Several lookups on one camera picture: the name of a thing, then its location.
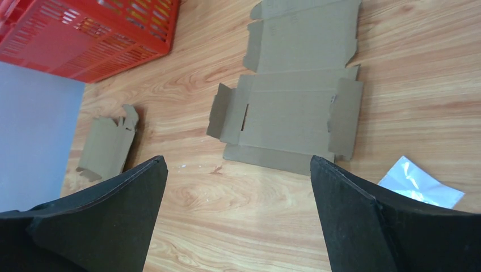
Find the red crate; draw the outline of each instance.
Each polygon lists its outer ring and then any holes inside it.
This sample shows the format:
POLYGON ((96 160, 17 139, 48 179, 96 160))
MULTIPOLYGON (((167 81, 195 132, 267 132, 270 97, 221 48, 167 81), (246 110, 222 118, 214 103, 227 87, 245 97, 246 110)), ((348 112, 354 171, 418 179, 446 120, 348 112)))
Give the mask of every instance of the red crate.
POLYGON ((0 0, 0 61, 97 82, 167 54, 180 0, 0 0))

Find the wood grain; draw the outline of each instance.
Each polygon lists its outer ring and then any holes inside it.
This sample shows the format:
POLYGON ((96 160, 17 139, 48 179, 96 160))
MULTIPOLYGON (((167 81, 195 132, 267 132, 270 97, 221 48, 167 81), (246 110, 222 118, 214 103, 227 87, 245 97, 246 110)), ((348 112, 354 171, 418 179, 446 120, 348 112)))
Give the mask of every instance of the wood grain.
MULTIPOLYGON (((132 167, 164 155, 170 170, 145 271, 330 271, 308 177, 222 160, 205 135, 219 82, 235 87, 257 0, 187 0, 174 50, 87 86, 63 195, 91 186, 77 167, 95 116, 141 114, 132 167)), ((405 155, 466 192, 481 213, 481 1, 364 0, 365 82, 354 158, 377 182, 405 155)))

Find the white plastic packet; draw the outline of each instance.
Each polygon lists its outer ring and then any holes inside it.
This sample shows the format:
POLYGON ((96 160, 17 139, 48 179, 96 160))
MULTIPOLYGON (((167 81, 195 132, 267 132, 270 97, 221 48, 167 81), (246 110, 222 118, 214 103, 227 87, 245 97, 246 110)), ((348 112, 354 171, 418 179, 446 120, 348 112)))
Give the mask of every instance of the white plastic packet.
POLYGON ((465 195, 439 183, 402 156, 381 179, 379 186, 424 203, 452 209, 465 195))

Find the blue surface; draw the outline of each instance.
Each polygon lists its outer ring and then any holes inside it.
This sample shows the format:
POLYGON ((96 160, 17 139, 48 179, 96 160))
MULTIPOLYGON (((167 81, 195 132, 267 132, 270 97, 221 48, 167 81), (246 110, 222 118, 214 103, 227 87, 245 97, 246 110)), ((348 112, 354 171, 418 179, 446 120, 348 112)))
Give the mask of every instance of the blue surface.
POLYGON ((60 197, 84 87, 0 62, 0 212, 60 197))

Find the black object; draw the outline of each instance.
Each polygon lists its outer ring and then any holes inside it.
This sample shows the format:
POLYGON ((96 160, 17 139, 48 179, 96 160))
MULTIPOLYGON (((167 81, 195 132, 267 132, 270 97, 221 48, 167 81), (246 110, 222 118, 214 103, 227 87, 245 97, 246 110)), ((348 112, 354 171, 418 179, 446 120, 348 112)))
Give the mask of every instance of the black object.
POLYGON ((142 271, 167 172, 157 156, 29 211, 0 213, 0 271, 142 271))
POLYGON ((481 271, 481 215, 422 203, 313 157, 333 272, 481 271))

